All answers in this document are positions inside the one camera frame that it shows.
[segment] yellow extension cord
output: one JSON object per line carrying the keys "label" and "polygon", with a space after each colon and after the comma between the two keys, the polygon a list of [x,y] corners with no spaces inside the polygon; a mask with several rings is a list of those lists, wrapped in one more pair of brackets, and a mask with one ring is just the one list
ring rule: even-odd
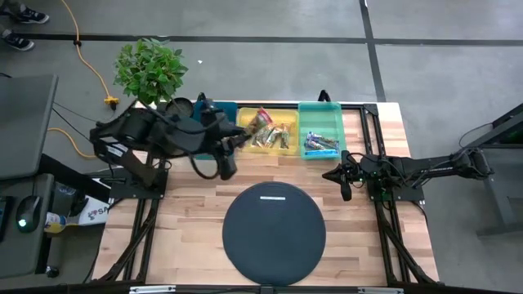
{"label": "yellow extension cord", "polygon": [[[79,45],[79,42],[80,42],[80,30],[78,29],[78,23],[76,22],[76,19],[74,18],[73,12],[69,8],[69,5],[67,5],[65,0],[61,0],[61,1],[62,1],[62,3],[64,3],[65,8],[67,8],[67,11],[71,15],[71,18],[73,19],[73,22],[74,22],[74,28],[76,29],[76,42],[77,42],[75,44],[75,46],[76,46],[76,51],[78,53],[78,57],[100,79],[101,85],[104,87],[105,94],[107,95],[107,97],[104,99],[104,102],[107,105],[116,105],[116,104],[118,104],[119,103],[118,98],[114,98],[114,97],[112,97],[109,94],[109,89],[107,89],[107,86],[105,85],[105,81],[101,77],[101,75],[96,71],[96,69],[94,69],[92,67],[92,65],[90,65],[86,60],[83,59],[82,52],[80,51],[80,45]],[[67,131],[64,131],[64,130],[60,129],[59,127],[50,127],[50,128],[47,129],[47,131],[59,131],[60,133],[66,135],[67,138],[69,138],[69,140],[71,141],[71,144],[73,145],[74,150],[76,150],[76,153],[78,153],[83,158],[87,158],[87,159],[94,159],[94,158],[96,158],[95,155],[86,155],[82,151],[80,151],[80,149],[78,148],[78,146],[74,142],[73,137]]]}

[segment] green leaves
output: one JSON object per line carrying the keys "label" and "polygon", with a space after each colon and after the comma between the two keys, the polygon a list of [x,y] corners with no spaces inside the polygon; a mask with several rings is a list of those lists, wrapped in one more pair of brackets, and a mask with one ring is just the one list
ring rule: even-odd
{"label": "green leaves", "polygon": [[140,39],[135,47],[122,48],[114,62],[114,84],[124,87],[124,95],[137,96],[145,104],[171,100],[188,69],[180,62],[181,49],[174,51],[167,45],[168,40]]}

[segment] computer mouse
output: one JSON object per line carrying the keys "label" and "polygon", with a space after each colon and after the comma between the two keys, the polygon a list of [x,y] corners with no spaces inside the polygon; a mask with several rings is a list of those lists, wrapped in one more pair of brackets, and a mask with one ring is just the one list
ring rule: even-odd
{"label": "computer mouse", "polygon": [[22,233],[31,233],[40,220],[40,197],[27,196],[16,209],[16,226]]}

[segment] plastic bin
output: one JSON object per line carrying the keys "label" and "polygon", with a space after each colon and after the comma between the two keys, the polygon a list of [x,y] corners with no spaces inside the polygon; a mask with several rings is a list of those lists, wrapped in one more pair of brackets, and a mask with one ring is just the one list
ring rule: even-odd
{"label": "plastic bin", "polygon": [[[238,125],[240,127],[246,127],[256,115],[258,109],[253,108],[241,108],[238,112]],[[252,153],[265,153],[265,154],[282,154],[282,155],[297,155],[298,154],[298,124],[299,115],[296,110],[283,110],[283,109],[265,109],[270,115],[274,124],[287,123],[290,125],[289,130],[289,143],[288,149],[281,149],[279,143],[281,139],[278,139],[272,148],[262,148],[252,145],[252,140],[245,144],[243,151]]]}
{"label": "plastic bin", "polygon": [[[200,111],[202,110],[203,102],[197,101],[194,103],[194,112],[192,118],[201,121],[202,114]],[[223,109],[225,112],[227,119],[229,119],[230,122],[236,123],[236,112],[238,111],[238,105],[236,102],[214,102],[214,105],[218,109]],[[198,160],[214,160],[214,157],[211,154],[198,154],[194,156],[195,159]]]}
{"label": "plastic bin", "polygon": [[[300,117],[300,155],[303,159],[339,159],[346,150],[345,129],[343,128],[342,106],[337,102],[302,102],[297,107]],[[307,134],[315,134],[339,141],[336,154],[306,155]]]}

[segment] yellow tray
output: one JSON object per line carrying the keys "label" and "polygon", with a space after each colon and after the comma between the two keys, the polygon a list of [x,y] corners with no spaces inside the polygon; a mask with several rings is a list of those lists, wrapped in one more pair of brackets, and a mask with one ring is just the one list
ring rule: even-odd
{"label": "yellow tray", "polygon": [[[256,115],[258,109],[252,108],[241,108],[238,111],[238,125],[240,127],[246,127]],[[296,110],[282,110],[282,109],[266,109],[266,112],[270,115],[274,124],[288,123],[290,124],[290,134],[288,149],[281,149],[279,143],[281,139],[278,139],[273,147],[262,148],[252,145],[252,139],[245,144],[243,151],[252,153],[265,153],[265,154],[282,154],[282,155],[297,155],[299,151],[299,117]]]}

